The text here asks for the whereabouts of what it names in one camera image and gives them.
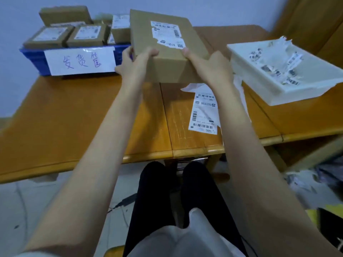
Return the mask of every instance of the floor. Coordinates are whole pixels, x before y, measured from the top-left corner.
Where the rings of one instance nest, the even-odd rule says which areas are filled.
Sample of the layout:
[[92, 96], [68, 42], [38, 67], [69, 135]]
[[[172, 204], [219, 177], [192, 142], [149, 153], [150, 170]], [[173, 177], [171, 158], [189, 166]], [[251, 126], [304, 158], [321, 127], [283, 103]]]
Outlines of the floor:
[[[121, 166], [111, 206], [115, 206], [122, 199], [137, 192], [139, 176], [146, 164], [147, 162], [140, 162]], [[219, 162], [215, 171], [226, 172], [226, 163]], [[340, 198], [328, 186], [313, 180], [312, 171], [306, 170], [294, 174], [298, 182], [297, 185], [291, 184], [290, 188], [295, 191], [305, 208], [341, 203]], [[57, 180], [53, 182], [35, 183], [31, 180], [23, 180], [0, 185], [0, 252], [3, 257], [20, 253], [34, 231], [40, 216], [70, 175], [71, 172], [60, 173]], [[220, 184], [218, 187], [236, 220], [240, 233], [251, 242], [249, 231], [244, 222], [240, 221], [239, 201], [230, 182]], [[133, 203], [115, 209], [107, 215], [94, 256], [102, 257], [107, 249], [125, 244], [132, 210]], [[249, 256], [254, 256], [248, 246], [246, 249]]]

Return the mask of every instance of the white wall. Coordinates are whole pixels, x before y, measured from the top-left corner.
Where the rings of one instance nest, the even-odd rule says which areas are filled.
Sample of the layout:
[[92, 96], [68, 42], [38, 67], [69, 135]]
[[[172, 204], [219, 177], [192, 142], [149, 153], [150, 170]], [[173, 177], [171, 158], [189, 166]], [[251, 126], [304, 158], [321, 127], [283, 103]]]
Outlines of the white wall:
[[87, 5], [99, 12], [129, 13], [131, 8], [187, 17], [194, 26], [257, 24], [271, 30], [286, 0], [2, 0], [0, 6], [0, 117], [11, 116], [38, 76], [19, 51], [43, 23], [41, 7]]

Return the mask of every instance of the leg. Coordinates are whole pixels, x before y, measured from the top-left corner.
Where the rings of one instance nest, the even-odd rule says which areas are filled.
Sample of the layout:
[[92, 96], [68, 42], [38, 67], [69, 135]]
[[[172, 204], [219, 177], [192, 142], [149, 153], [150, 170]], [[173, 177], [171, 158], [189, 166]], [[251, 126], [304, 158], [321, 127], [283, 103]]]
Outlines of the leg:
[[173, 180], [173, 173], [159, 162], [150, 162], [144, 168], [139, 180], [123, 257], [152, 232], [166, 225], [175, 225], [169, 198]]
[[230, 211], [211, 174], [203, 164], [191, 162], [184, 169], [181, 202], [185, 210], [184, 227], [189, 225], [188, 212], [197, 207], [201, 209], [217, 233], [248, 256]]

